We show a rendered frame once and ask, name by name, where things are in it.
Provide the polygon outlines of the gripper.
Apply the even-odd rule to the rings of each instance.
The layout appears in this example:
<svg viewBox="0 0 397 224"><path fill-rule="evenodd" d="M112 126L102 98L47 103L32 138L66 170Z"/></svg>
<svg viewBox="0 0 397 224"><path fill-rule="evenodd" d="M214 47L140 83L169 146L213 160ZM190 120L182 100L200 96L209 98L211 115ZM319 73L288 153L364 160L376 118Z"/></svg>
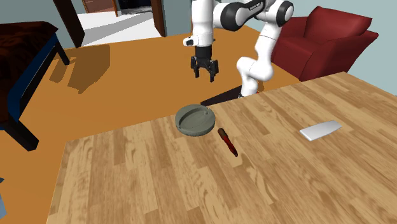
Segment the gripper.
<svg viewBox="0 0 397 224"><path fill-rule="evenodd" d="M195 55L191 57L191 68L195 73L195 77L199 77L200 67L209 70L210 82L214 81L214 77L219 73L218 61L212 60L212 46L196 46Z"/></svg>

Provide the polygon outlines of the dark red pen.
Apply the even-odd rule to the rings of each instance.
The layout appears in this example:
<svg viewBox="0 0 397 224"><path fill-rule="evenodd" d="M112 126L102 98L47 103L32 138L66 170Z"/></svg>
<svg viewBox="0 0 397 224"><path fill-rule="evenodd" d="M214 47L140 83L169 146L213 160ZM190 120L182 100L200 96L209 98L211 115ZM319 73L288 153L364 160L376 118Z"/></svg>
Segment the dark red pen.
<svg viewBox="0 0 397 224"><path fill-rule="evenodd" d="M227 133L225 132L225 130L223 128L219 128L218 129L218 134L219 136L222 138L222 140L224 140L225 144L228 146L229 150L233 153L233 155L235 157L238 157L238 152L235 149L235 146L233 145L233 143L231 142L230 138L228 137Z"/></svg>

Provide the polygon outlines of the white flat remote control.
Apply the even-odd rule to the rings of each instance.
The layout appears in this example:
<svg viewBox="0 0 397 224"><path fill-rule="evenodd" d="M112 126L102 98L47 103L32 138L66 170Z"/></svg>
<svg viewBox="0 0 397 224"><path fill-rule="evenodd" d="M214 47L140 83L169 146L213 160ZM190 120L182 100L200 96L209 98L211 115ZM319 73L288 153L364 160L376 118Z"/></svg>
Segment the white flat remote control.
<svg viewBox="0 0 397 224"><path fill-rule="evenodd" d="M300 133L307 140L313 141L313 140L319 139L321 137L327 136L328 134L335 132L336 130L340 129L341 127L342 127L342 125L339 124L337 121L331 120L331 121L318 123L318 124L312 125L310 127L301 129Z"/></svg>

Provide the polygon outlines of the dark bed with blue frame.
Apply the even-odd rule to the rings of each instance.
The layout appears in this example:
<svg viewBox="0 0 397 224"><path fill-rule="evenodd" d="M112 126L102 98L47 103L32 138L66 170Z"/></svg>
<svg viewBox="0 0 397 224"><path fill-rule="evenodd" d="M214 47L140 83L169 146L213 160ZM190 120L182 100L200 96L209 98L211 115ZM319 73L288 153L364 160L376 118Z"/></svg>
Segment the dark bed with blue frame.
<svg viewBox="0 0 397 224"><path fill-rule="evenodd" d="M27 151L39 140L20 117L56 54L70 63L57 31L45 21L0 24L0 130Z"/></svg>

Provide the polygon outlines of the grey round dish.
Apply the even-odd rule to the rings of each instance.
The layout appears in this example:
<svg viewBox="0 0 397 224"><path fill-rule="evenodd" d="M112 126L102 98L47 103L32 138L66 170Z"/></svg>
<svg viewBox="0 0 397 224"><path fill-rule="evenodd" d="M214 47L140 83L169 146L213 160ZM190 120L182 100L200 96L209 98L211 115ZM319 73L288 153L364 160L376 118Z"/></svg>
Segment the grey round dish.
<svg viewBox="0 0 397 224"><path fill-rule="evenodd" d="M186 136L199 137L208 134L215 125L215 114L199 104L181 108L175 115L176 128Z"/></svg>

